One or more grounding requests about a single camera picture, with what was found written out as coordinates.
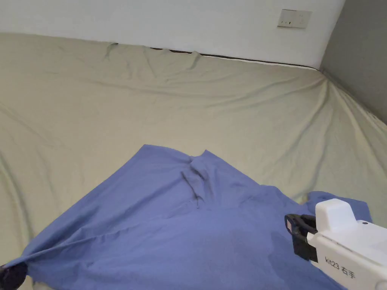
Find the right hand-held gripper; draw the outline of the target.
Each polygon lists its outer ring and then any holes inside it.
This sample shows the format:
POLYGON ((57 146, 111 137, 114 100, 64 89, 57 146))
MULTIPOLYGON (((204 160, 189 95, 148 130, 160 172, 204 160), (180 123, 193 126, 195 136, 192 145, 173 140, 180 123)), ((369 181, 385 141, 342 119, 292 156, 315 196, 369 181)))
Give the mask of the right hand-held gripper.
POLYGON ((356 220, 339 199, 318 203, 315 213, 285 215, 294 253, 348 290, 385 290, 386 228, 356 220))

